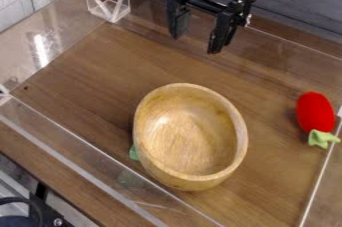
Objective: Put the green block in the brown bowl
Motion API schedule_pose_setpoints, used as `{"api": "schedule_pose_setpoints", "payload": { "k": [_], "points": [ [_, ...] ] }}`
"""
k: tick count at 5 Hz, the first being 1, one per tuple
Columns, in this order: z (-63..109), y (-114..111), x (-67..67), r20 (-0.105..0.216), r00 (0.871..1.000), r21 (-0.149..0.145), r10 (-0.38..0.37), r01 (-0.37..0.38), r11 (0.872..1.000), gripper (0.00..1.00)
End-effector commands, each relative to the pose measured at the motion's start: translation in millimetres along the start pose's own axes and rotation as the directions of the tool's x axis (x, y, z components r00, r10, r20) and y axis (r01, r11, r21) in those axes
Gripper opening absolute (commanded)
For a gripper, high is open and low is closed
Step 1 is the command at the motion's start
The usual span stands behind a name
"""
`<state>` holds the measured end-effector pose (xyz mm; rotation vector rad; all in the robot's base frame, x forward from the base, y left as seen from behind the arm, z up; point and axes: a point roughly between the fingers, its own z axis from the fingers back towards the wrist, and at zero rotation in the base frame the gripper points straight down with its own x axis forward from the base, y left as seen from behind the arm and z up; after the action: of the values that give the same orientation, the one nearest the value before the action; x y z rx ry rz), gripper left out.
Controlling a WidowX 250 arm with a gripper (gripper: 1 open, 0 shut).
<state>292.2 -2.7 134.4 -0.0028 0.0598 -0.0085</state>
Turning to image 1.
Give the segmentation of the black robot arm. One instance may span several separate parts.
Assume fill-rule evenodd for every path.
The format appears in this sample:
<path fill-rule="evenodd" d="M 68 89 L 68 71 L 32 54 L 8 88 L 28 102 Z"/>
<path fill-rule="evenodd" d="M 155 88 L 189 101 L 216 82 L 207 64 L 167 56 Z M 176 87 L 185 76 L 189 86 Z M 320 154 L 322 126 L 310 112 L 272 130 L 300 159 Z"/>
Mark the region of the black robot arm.
<path fill-rule="evenodd" d="M 177 39 L 188 30 L 191 8 L 215 17 L 209 33 L 207 53 L 216 54 L 231 43 L 239 26 L 251 19 L 251 6 L 256 0 L 165 0 L 168 32 Z"/>

